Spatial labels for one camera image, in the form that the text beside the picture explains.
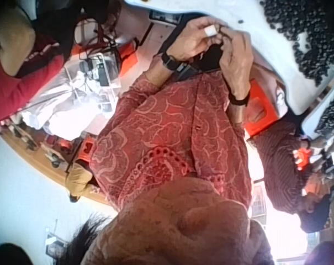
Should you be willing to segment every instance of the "hand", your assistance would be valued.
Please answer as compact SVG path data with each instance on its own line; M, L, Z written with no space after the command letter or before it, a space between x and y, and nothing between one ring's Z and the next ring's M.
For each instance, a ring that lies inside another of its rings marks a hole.
M224 34L220 60L223 76L235 98L243 100L250 91L250 70L254 60L250 36L226 27L222 27L220 32Z
M326 146L326 139L322 136L310 142L310 146L316 149L324 149Z
M99 194L99 192L100 192L100 188L98 187L93 187L91 190L91 193L94 193L94 194Z
M194 56L206 52L212 44L221 44L220 34L208 37L205 28L215 25L219 31L223 22L212 17L201 17L190 20L175 42L167 50L167 55L177 61L188 61Z

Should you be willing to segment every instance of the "black wristwatch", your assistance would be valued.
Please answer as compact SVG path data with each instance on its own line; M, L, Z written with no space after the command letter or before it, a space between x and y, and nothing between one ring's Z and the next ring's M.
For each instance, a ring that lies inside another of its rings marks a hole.
M182 64L181 62L175 60L173 57L167 55L166 52L162 54L162 61L163 65L171 71L176 71Z

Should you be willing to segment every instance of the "finger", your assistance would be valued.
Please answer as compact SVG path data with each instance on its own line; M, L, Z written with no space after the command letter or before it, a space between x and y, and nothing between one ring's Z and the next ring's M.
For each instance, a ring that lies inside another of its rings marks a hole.
M201 52L206 51L209 48L208 42L203 40L200 44L191 52L192 57L197 56Z
M220 44L222 44L222 39L219 39L219 38L216 38L216 37L210 38L208 40L208 45L211 46L212 44L220 45Z
M245 50L252 51L250 34L248 32L244 32L243 37L244 37L244 43L245 43Z
M295 160L295 163L297 164L297 165L299 165L300 163L302 163L303 162L303 159L301 159L301 158L297 158L296 160Z
M190 20L187 25L191 28L204 29L214 24L223 25L223 26L226 25L222 20L216 19L214 17L196 18L196 19Z
M230 64L232 61L233 47L229 38L227 37L223 38L222 48L223 48L222 60Z
M232 39L233 55L234 56L244 56L245 53L245 43L242 34L237 34Z
M231 40L232 40L236 35L239 35L238 32L236 32L235 30L232 30L232 29L230 29L230 28L228 28L228 27L226 27L226 26L225 26L225 27L222 26L222 27L220 28L220 33L226 35L226 36L229 37Z

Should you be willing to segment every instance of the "orange chair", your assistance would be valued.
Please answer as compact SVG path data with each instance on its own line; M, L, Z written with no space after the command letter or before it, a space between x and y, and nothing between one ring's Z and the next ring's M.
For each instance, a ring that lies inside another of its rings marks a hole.
M264 110L263 117L252 123L250 121L247 121L245 123L245 129L248 132L249 136L252 137L267 127L269 127L271 124L273 124L275 121L277 121L279 118L277 116L277 112L270 102L270 100L267 98L266 94L258 84L258 82L253 79L250 82L251 88L250 88L250 103L251 101L257 101Z

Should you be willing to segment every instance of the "red fabric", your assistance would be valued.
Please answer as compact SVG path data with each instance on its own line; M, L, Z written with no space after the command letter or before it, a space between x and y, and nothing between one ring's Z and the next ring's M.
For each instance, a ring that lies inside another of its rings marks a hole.
M189 172L247 208L251 200L244 130L225 110L221 72L156 88L143 74L118 101L90 168L118 210L139 194Z
M62 67L63 56L58 43L42 35L37 35L32 52L19 70L19 74L28 74L21 78L9 76L0 63L0 120L24 107Z
M297 212L302 189L310 169L299 171L294 150L300 149L300 139L294 135L295 125L278 121L253 138L264 168L264 182L273 207L289 214Z

